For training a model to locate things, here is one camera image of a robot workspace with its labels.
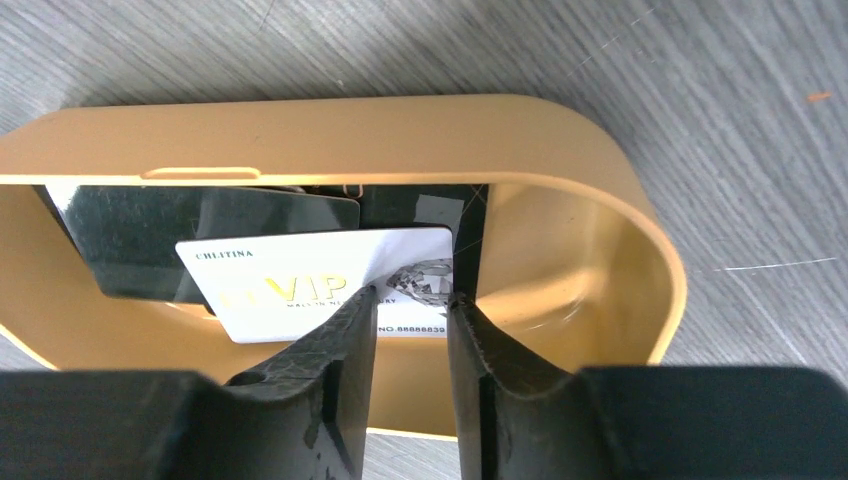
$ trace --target tan plastic container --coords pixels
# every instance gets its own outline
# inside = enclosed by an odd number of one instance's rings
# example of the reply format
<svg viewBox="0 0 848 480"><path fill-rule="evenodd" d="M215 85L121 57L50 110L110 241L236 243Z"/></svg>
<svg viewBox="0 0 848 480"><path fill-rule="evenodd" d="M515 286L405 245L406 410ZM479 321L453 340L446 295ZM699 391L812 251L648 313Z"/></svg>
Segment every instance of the tan plastic container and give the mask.
<svg viewBox="0 0 848 480"><path fill-rule="evenodd" d="M491 184L478 304L556 365L658 362L683 266L600 128L511 95L62 110L0 138L0 324L45 365L224 381L283 348L103 296L32 184ZM444 339L378 341L369 425L454 435Z"/></svg>

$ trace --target wood grain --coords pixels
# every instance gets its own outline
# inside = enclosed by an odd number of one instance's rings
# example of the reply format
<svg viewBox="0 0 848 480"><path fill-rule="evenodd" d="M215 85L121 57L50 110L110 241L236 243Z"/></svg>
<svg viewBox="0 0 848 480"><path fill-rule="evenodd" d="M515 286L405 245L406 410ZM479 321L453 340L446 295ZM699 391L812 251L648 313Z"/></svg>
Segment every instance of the wood grain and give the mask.
<svg viewBox="0 0 848 480"><path fill-rule="evenodd" d="M669 363L848 380L848 2L5 1L0 19L0 132L79 105L513 92L575 108L624 148L687 264ZM456 474L442 444L384 440L370 478L439 478L428 459Z"/></svg>

